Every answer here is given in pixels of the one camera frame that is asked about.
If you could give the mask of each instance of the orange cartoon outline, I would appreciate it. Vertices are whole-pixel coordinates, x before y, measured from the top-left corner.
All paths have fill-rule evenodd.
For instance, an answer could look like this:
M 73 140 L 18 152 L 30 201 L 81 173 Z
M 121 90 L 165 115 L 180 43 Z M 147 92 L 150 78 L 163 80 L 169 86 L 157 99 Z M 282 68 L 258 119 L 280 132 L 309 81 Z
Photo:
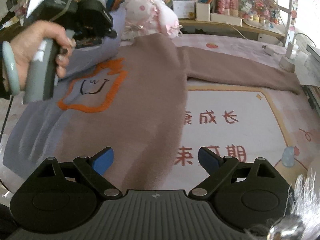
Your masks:
M 57 102 L 58 107 L 64 111 L 68 110 L 68 109 L 74 109 L 74 110 L 82 111 L 85 113 L 97 113 L 97 112 L 102 112 L 102 111 L 106 110 L 111 105 L 113 99 L 115 98 L 121 83 L 127 77 L 128 72 L 122 70 L 122 67 L 123 67 L 122 61 L 123 60 L 124 60 L 124 58 L 119 58 L 119 59 L 109 60 L 106 62 L 101 62 L 101 63 L 97 64 L 97 67 L 95 68 L 95 70 L 93 71 L 92 74 L 74 79 L 71 82 L 66 95 Z M 84 79 L 84 78 L 94 77 L 96 74 L 98 74 L 101 70 L 103 70 L 105 68 L 110 69 L 110 71 L 107 73 L 108 75 L 119 74 L 119 76 L 113 82 L 109 92 L 106 94 L 105 100 L 103 101 L 103 103 L 100 106 L 89 107 L 89 106 L 84 106 L 84 105 L 80 105 L 80 104 L 67 105 L 63 102 L 63 100 L 65 100 L 66 97 L 68 95 L 70 95 L 70 93 L 73 90 L 73 86 L 77 81 Z

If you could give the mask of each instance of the person's right hand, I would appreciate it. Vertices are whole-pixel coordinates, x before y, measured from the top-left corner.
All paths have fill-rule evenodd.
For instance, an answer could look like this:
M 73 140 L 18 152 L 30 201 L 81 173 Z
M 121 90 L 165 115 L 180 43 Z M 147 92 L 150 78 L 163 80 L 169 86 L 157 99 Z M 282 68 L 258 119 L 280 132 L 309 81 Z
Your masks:
M 75 40 L 70 40 L 67 37 L 66 30 L 62 26 L 52 22 L 37 21 L 10 42 L 18 70 L 20 90 L 25 89 L 30 61 L 44 38 L 55 39 L 62 47 L 56 58 L 57 75 L 62 78 L 66 74 L 65 68 L 69 63 L 72 50 L 76 46 Z

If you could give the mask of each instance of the pink and white stuffed animal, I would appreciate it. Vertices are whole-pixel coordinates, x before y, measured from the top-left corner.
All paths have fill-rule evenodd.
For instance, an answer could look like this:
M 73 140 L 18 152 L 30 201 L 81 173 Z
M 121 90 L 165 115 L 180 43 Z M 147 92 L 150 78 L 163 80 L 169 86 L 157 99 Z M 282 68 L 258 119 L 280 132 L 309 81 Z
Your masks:
M 125 31 L 122 40 L 132 40 L 137 36 L 163 33 L 174 38 L 181 32 L 177 15 L 165 5 L 163 0 L 125 0 Z

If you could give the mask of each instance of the metallic silver ball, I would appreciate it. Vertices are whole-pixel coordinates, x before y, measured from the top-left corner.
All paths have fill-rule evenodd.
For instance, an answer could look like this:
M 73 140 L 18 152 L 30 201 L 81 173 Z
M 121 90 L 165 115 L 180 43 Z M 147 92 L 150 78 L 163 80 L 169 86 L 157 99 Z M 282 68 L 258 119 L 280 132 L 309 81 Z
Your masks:
M 277 221 L 269 230 L 267 240 L 301 240 L 305 227 L 299 216 L 289 215 Z

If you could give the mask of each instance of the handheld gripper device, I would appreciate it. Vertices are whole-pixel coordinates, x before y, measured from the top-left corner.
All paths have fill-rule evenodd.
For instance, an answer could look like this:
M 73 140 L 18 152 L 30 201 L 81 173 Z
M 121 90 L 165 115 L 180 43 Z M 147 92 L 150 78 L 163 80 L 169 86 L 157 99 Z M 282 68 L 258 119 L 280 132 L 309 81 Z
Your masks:
M 37 20 L 56 22 L 66 29 L 68 38 L 115 38 L 113 19 L 98 0 L 30 0 L 25 24 Z M 52 98 L 57 83 L 55 58 L 59 46 L 53 39 L 44 39 L 30 63 L 23 103 Z

